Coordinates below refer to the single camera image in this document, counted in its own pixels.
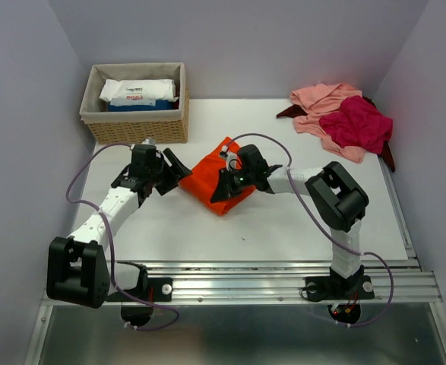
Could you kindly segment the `woven wicker basket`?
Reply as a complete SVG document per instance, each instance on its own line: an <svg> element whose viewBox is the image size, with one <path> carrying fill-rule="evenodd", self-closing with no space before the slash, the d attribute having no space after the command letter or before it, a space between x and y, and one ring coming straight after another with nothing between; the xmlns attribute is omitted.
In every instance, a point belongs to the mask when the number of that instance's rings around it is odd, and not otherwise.
<svg viewBox="0 0 446 365"><path fill-rule="evenodd" d="M105 81L128 79L172 79L176 85L176 105L169 110L110 112L100 99ZM93 65L85 87L81 120L100 144L138 143L154 138L161 144L185 143L189 130L189 92L185 64L149 62Z"/></svg>

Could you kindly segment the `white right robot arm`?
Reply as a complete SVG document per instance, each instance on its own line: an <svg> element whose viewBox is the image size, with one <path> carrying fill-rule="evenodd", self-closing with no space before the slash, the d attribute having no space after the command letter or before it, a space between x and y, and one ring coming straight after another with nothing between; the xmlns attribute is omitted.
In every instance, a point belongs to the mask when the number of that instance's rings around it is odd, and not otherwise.
<svg viewBox="0 0 446 365"><path fill-rule="evenodd" d="M271 195L293 193L297 198L310 197L321 221L328 226L325 233L333 243L329 288L338 297L353 292L362 269L359 231L369 197L347 170L335 161L307 170L269 165L253 144L235 153L223 146L219 155L226 166L218 172L210 202L228 201L248 187Z"/></svg>

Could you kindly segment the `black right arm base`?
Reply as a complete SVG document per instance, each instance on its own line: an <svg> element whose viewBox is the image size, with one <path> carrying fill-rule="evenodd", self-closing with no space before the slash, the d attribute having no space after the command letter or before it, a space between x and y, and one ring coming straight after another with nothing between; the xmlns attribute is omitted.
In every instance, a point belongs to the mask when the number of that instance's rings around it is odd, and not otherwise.
<svg viewBox="0 0 446 365"><path fill-rule="evenodd" d="M311 303L330 300L328 312L333 320L345 325L355 325L361 316L360 300L373 300L375 292L371 278L363 265L348 278L341 277L332 268L328 276L312 276L304 279L299 291L301 298Z"/></svg>

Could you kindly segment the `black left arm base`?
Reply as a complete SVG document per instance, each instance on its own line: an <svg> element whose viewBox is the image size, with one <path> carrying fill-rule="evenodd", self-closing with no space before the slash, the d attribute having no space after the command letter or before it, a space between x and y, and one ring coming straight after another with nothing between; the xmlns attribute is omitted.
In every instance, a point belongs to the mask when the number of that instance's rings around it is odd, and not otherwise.
<svg viewBox="0 0 446 365"><path fill-rule="evenodd" d="M108 301L128 301L141 304L141 307L122 306L120 316L127 329L137 332L154 332L166 329L179 319L177 309L157 304L172 301L173 279L170 277L151 277L147 267L135 262L121 261L114 264L115 280L123 294L115 285L110 284ZM172 312L174 317L167 323L156 325L151 322L156 314Z"/></svg>

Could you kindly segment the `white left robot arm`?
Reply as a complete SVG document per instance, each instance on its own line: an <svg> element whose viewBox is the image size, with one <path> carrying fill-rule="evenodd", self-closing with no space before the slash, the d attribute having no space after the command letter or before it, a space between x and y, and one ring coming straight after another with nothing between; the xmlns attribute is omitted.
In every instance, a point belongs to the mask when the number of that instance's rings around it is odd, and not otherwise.
<svg viewBox="0 0 446 365"><path fill-rule="evenodd" d="M145 266L115 262L114 237L153 191L165 195L191 170L170 149L160 151L149 140L131 145L130 151L130 163L99 205L78 200L94 210L92 215L69 236L50 243L48 298L98 308L114 293L141 303L153 297Z"/></svg>

